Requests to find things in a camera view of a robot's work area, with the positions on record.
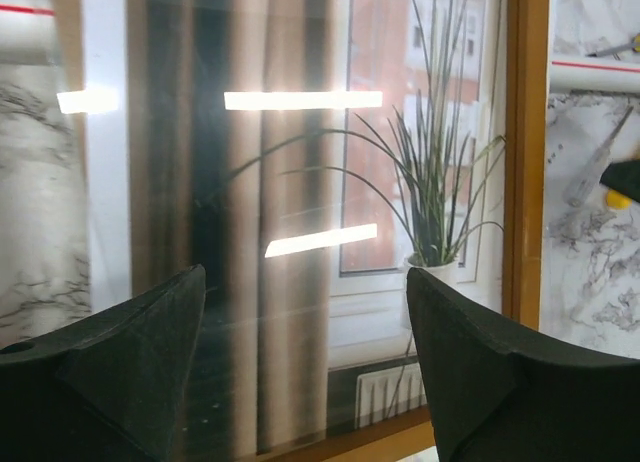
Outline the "plant window photo print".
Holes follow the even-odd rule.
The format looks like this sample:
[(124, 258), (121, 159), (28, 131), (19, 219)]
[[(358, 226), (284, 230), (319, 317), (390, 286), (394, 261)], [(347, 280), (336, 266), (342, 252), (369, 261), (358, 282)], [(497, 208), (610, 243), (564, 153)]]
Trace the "plant window photo print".
[[(459, 26), (450, 85), (469, 154), (498, 0), (438, 0)], [(374, 147), (428, 92), (431, 0), (82, 0), (91, 297), (104, 309), (185, 267), (206, 302), (171, 459), (243, 461), (353, 424), (345, 336), (407, 341), (409, 210)]]

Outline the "yellow black screwdriver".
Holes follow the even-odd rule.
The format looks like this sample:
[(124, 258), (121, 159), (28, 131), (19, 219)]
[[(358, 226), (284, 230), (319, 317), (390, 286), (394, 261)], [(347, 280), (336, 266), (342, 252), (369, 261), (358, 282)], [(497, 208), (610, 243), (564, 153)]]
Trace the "yellow black screwdriver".
[(628, 51), (633, 53), (638, 53), (639, 40), (640, 40), (640, 34), (637, 33), (624, 44), (596, 50), (594, 52), (589, 53), (588, 57), (602, 58), (602, 57), (608, 57), (608, 56), (618, 56), (620, 53), (628, 52)]

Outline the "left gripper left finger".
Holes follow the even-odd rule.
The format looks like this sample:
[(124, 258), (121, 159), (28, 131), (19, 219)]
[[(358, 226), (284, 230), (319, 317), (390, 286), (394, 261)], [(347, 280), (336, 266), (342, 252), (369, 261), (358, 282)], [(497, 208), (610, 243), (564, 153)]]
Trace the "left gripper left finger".
[(205, 304), (196, 265), (1, 351), (4, 461), (166, 461)]

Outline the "brown wooden picture frame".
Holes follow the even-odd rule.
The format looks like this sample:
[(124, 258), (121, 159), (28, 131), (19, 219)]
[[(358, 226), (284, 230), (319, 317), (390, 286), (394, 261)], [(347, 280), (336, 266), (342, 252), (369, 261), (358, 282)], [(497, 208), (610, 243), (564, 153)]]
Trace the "brown wooden picture frame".
[[(550, 0), (507, 0), (506, 189), (502, 312), (539, 327)], [(396, 461), (435, 443), (421, 407), (273, 461)]]

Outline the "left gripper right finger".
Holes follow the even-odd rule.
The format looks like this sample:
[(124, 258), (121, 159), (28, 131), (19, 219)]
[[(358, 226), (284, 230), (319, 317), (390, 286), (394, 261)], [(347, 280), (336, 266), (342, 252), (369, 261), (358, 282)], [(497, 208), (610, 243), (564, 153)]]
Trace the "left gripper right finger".
[(440, 460), (638, 460), (638, 360), (529, 329), (418, 268), (407, 303)]

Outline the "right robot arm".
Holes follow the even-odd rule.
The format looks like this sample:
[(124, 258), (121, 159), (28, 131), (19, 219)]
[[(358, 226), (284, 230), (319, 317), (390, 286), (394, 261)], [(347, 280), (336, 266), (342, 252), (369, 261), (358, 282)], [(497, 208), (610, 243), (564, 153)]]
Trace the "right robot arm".
[(613, 210), (623, 210), (633, 202), (639, 202), (639, 160), (612, 162), (599, 180), (607, 188), (605, 205)]

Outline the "clear glass pane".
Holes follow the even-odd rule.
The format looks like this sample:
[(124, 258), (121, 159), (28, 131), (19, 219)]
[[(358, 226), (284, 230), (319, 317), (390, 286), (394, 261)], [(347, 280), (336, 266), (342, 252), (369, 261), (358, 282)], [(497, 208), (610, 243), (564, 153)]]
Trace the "clear glass pane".
[(132, 263), (206, 302), (176, 461), (245, 461), (426, 397), (416, 250), (456, 282), (501, 174), (504, 0), (128, 0)]

